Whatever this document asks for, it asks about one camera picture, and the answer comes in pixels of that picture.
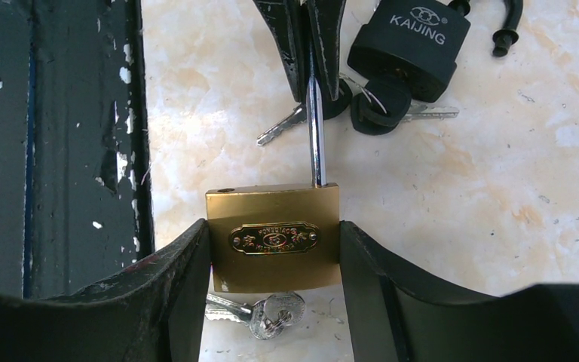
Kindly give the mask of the black Kaijing padlock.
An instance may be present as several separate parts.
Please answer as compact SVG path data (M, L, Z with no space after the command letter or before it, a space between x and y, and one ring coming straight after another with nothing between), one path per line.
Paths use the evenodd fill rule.
M457 68L469 13L469 1L379 1L351 45L348 66L367 80L396 77L413 99L434 103Z

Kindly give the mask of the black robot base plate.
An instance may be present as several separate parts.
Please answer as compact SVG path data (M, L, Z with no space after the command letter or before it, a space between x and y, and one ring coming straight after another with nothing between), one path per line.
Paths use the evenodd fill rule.
M154 250L141 2L0 1L0 293Z

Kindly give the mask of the black-headed keys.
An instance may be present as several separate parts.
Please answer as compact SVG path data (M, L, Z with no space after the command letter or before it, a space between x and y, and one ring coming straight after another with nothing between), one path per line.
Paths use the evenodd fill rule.
M414 100L408 86L395 78L370 80L358 87L358 94L352 92L351 83L350 78L340 78L339 97L336 100L321 100L317 110L323 121L336 118L348 110L356 131L377 136L390 133L407 121L455 118L459 115L456 107L435 106Z

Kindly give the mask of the long-shackle brass padlock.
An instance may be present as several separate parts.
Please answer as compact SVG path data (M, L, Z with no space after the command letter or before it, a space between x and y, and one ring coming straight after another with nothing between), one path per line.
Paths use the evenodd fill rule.
M339 186L327 179L323 122L310 123L309 184L206 192L213 289L276 293L337 284Z

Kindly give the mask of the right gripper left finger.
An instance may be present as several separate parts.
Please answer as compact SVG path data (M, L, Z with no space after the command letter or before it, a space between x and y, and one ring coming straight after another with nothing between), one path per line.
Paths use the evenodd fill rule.
M209 274L209 229L199 219L72 295L0 294L0 361L196 361Z

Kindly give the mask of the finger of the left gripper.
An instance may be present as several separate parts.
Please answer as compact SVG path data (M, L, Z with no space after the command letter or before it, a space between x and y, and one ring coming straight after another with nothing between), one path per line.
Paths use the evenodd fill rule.
M270 30L296 102L305 100L305 52L302 45L301 2L253 0Z
M332 101L339 98L340 32L345 5L345 0L307 0L318 79Z

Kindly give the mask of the silver keys of brass padlock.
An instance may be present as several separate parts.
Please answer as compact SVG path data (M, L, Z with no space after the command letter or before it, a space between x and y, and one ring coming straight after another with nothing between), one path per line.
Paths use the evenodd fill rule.
M271 294L252 305L208 294L205 317L209 321L243 324L255 338L269 340L300 322L305 309L304 299L295 292Z

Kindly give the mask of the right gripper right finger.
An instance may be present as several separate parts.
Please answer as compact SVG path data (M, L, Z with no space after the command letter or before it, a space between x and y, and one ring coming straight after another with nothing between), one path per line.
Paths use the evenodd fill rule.
M579 361L579 284L490 296L446 281L340 224L357 361Z

